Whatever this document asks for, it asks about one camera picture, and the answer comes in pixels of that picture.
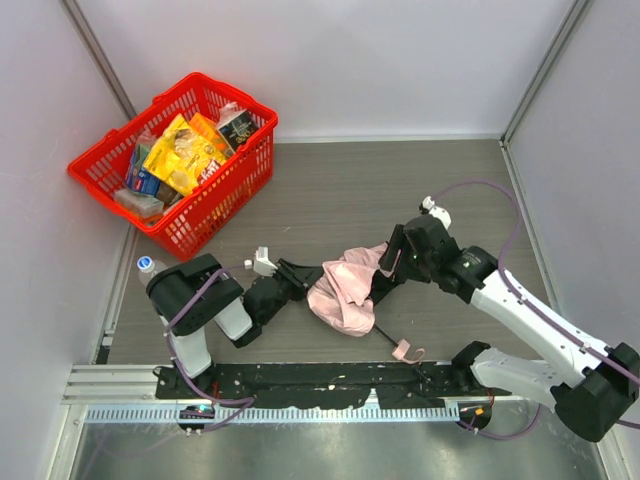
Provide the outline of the pink folding umbrella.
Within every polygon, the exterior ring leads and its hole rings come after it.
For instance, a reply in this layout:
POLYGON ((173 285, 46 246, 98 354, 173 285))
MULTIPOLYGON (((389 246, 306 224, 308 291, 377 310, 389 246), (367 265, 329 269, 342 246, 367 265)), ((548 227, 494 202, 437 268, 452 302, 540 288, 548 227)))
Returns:
POLYGON ((324 275, 313 285, 306 299, 310 310, 333 329, 362 337, 376 326, 375 306, 369 299, 372 277, 379 268, 386 242, 374 247, 351 248, 337 260, 322 264, 324 275))

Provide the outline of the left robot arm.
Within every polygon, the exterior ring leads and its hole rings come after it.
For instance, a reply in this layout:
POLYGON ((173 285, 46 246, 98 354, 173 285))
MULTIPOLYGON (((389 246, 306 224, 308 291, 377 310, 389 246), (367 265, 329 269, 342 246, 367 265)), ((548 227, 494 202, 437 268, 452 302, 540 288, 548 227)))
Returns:
POLYGON ((258 275, 248 289, 210 254, 173 267, 142 256, 136 267, 170 350, 172 365, 156 373, 156 397, 162 400, 214 392, 217 373, 206 342, 208 323, 215 323, 235 347, 244 347, 288 302, 305 300, 324 274, 320 266, 272 262, 266 247, 244 262, 258 275))

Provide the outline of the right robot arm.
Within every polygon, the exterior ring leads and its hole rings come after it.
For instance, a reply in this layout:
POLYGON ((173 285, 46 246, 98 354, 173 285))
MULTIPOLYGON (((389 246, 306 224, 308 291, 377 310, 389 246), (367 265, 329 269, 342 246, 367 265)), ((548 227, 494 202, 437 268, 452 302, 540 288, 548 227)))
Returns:
POLYGON ((422 214, 396 225, 379 265, 399 283, 436 284, 524 341, 539 360, 474 342, 453 362, 483 387, 550 409, 580 438, 601 441, 638 400, 639 354, 633 347, 612 347, 571 324, 486 250, 459 247, 441 219, 422 214))

